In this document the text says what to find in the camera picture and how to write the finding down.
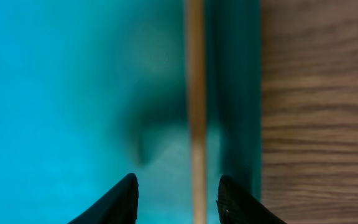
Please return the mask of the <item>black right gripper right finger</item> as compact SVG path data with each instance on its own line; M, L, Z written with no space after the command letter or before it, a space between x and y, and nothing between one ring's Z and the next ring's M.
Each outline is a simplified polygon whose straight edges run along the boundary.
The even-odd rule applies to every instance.
M216 203L220 224L286 224L229 175L220 178Z

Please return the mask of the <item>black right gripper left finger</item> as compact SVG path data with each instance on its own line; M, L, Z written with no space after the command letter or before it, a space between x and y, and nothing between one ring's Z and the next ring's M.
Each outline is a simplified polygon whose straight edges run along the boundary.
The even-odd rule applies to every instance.
M138 180L129 173L69 224L135 224L138 204Z

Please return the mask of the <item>wooden chopstick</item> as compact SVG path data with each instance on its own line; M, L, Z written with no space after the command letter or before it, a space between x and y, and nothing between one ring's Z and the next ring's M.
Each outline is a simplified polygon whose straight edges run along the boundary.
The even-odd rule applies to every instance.
M191 135L193 223L207 224L204 1L185 1L186 82Z

